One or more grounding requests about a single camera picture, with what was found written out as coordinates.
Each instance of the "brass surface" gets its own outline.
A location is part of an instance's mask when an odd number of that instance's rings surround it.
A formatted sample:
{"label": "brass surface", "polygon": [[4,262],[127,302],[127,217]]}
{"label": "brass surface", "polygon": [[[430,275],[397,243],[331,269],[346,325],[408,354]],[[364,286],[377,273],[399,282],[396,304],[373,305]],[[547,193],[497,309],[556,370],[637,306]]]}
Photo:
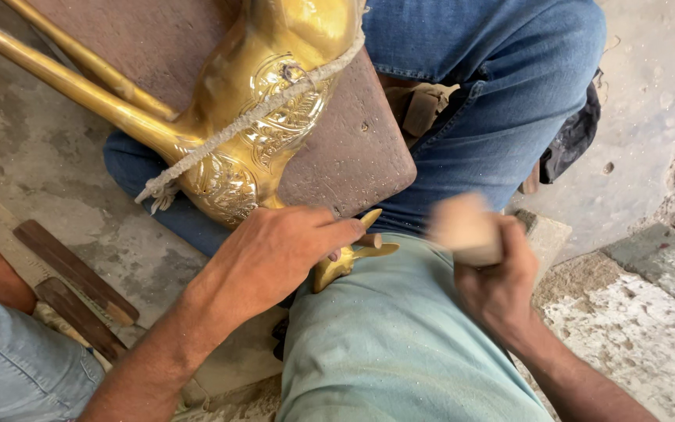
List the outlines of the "brass surface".
{"label": "brass surface", "polygon": [[[351,46],[356,0],[245,0],[239,19],[202,66],[180,114],[70,37],[25,0],[4,0],[111,92],[0,31],[0,53],[153,148],[171,166],[236,117],[327,64]],[[284,206],[277,186],[336,84],[312,91],[220,144],[178,180],[202,212],[229,228],[257,206]]]}

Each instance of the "brass rod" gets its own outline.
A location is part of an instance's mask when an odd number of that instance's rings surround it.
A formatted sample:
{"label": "brass rod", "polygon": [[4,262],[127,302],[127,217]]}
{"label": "brass rod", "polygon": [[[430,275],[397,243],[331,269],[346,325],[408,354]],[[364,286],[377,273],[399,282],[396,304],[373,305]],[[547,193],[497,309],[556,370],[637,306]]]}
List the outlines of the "brass rod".
{"label": "brass rod", "polygon": [[175,142],[181,136],[176,133],[172,124],[127,104],[2,31],[0,54],[149,147],[164,148],[169,140]]}
{"label": "brass rod", "polygon": [[88,47],[66,33],[57,24],[45,17],[26,0],[2,0],[15,12],[28,20],[47,37],[51,38],[59,48],[76,64],[83,66],[103,81],[108,89],[129,104],[154,114],[168,122],[174,120],[178,112],[168,104],[156,99],[139,88],[124,74],[95,54]]}
{"label": "brass rod", "polygon": [[379,249],[382,247],[382,235],[378,233],[365,234],[361,236],[361,239],[353,242],[353,244],[356,246]]}

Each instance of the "denim jeans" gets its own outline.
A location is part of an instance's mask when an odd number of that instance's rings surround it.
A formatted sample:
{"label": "denim jeans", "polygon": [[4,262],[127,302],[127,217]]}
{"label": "denim jeans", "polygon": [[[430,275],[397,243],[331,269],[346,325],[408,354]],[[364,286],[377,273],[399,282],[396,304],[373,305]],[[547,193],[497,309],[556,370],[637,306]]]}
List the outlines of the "denim jeans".
{"label": "denim jeans", "polygon": [[[384,213],[371,231],[422,236],[429,206],[466,191],[503,208],[585,103],[605,43],[600,7],[593,0],[368,0],[368,6],[363,28],[378,73],[461,87],[411,148],[416,181],[375,206]],[[109,136],[104,158],[133,197],[167,167],[122,132]],[[183,194],[155,218],[208,256],[229,233]]]}
{"label": "denim jeans", "polygon": [[0,422],[76,419],[103,377],[80,343],[0,304]]}

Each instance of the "frayed rope end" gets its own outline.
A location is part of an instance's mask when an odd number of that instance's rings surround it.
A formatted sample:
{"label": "frayed rope end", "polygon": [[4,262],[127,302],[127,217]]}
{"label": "frayed rope end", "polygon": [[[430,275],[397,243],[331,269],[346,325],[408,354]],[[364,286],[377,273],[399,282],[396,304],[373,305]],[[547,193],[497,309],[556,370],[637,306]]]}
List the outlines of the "frayed rope end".
{"label": "frayed rope end", "polygon": [[143,191],[140,192],[136,198],[134,198],[134,202],[141,204],[145,199],[153,196],[155,198],[155,202],[153,202],[152,206],[150,206],[150,215],[154,216],[156,211],[165,211],[171,206],[171,204],[173,204],[173,200],[176,198],[176,194],[179,192],[179,190],[181,189],[178,185],[176,185],[175,180],[168,182],[163,186],[163,188],[155,192],[151,191],[150,188],[145,187]]}

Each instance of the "forearm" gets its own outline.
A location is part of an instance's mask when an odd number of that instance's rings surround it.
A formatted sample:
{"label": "forearm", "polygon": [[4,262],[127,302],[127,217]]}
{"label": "forearm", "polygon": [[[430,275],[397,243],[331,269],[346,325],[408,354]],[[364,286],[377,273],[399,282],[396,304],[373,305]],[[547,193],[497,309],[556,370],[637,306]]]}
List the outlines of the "forearm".
{"label": "forearm", "polygon": [[512,349],[562,420],[656,420],[613,381],[575,356],[533,315],[528,333],[513,341]]}
{"label": "forearm", "polygon": [[80,422],[168,421],[179,392],[239,321],[190,285],[95,392]]}

